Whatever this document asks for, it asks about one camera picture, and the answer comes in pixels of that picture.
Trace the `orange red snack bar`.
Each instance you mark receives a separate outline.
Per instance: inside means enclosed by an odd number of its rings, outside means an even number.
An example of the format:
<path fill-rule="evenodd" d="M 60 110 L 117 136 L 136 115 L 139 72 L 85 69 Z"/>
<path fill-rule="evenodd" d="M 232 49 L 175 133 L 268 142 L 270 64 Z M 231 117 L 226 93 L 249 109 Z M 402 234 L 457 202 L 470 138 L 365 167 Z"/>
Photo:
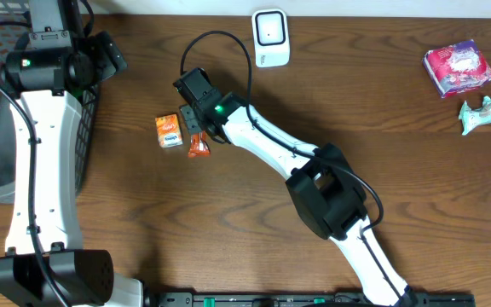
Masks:
<path fill-rule="evenodd" d="M 190 149 L 188 150 L 188 157 L 208 157 L 211 155 L 211 150 L 206 142 L 206 133 L 201 131 L 191 135 Z"/>

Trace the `small orange box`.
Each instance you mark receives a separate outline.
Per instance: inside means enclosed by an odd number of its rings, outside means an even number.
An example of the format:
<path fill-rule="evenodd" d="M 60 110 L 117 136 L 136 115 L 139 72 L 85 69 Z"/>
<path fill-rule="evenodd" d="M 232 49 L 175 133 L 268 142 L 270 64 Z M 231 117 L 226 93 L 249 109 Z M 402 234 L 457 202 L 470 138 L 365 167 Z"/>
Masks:
<path fill-rule="evenodd" d="M 160 147 L 172 148 L 182 145 L 182 133 L 176 114 L 157 117 L 155 124 Z"/>

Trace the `purple snack packet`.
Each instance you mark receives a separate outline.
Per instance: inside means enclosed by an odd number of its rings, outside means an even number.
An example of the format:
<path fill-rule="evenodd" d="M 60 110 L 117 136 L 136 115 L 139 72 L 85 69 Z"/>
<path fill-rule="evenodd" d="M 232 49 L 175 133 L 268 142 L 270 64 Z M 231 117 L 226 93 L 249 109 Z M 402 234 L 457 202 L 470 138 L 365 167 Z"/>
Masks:
<path fill-rule="evenodd" d="M 429 50 L 422 64 L 441 98 L 476 90 L 491 81 L 491 66 L 473 39 Z"/>

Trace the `teal snack wrapper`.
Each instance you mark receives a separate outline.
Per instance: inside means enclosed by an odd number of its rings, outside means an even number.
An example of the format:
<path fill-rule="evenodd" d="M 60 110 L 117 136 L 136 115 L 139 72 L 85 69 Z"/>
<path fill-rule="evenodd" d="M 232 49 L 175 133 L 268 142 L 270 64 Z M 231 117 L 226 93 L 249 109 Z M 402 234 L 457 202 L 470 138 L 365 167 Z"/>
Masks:
<path fill-rule="evenodd" d="M 465 101 L 459 111 L 458 119 L 462 122 L 463 136 L 466 136 L 477 126 L 491 125 L 491 98 L 484 96 L 482 106 L 478 109 L 470 108 Z"/>

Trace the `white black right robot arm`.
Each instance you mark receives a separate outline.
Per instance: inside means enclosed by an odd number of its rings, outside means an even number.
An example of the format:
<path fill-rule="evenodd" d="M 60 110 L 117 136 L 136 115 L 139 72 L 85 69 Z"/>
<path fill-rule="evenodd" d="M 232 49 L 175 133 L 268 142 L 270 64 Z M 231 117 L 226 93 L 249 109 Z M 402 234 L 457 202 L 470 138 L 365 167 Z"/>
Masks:
<path fill-rule="evenodd" d="M 287 134 L 246 99 L 223 95 L 201 68 L 182 73 L 174 85 L 188 104 L 195 126 L 219 142 L 256 155 L 283 176 L 303 223 L 339 248 L 367 301 L 381 306 L 416 304 L 374 235 L 379 221 L 369 218 L 365 200 L 379 197 L 351 170 L 337 147 L 319 148 Z"/>

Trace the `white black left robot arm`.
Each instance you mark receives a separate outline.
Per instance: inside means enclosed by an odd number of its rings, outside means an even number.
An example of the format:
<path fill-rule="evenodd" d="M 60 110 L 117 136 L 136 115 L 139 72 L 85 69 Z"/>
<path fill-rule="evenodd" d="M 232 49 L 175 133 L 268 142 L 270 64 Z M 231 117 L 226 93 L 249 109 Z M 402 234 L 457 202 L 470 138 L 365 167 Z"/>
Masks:
<path fill-rule="evenodd" d="M 108 33 L 83 20 L 85 1 L 32 1 L 28 45 L 10 52 L 0 92 L 16 140 L 14 211 L 0 257 L 0 294 L 19 306 L 133 306 L 144 284 L 118 274 L 108 251 L 84 247 L 76 145 L 85 96 L 123 71 Z"/>

